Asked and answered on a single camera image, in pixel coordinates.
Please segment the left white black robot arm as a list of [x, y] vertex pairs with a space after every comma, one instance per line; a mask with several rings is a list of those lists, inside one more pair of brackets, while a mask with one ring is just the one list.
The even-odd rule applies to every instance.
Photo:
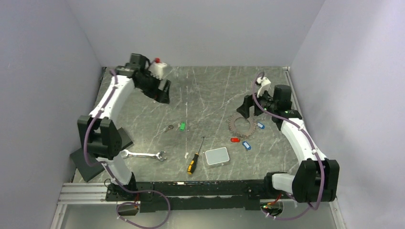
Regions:
[[137, 194], [136, 179], [121, 156], [122, 137], [115, 121], [125, 101], [136, 88], [161, 104], [170, 103], [170, 65], [159, 58], [150, 60], [133, 53], [125, 65], [110, 71], [110, 84], [96, 107], [77, 121], [84, 160], [90, 167], [101, 165], [119, 186], [118, 194], [132, 200]]

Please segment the small detached silver key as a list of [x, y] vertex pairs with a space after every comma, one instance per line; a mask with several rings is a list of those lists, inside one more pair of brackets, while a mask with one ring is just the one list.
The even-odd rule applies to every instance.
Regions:
[[174, 126], [173, 125], [169, 125], [166, 129], [165, 129], [165, 133], [166, 132], [168, 132], [168, 131], [170, 131], [170, 130], [172, 130], [174, 128]]

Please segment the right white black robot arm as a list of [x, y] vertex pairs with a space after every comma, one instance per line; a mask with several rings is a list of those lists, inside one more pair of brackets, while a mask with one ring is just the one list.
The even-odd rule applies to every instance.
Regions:
[[263, 192], [275, 198], [281, 191], [291, 194], [299, 203], [332, 202], [336, 198], [340, 166], [336, 160], [328, 159], [316, 146], [306, 130], [298, 110], [292, 108], [292, 90], [279, 84], [270, 95], [264, 92], [246, 95], [237, 112], [243, 118], [254, 115], [270, 115], [278, 130], [287, 138], [299, 161], [295, 175], [285, 172], [268, 172], [264, 178]]

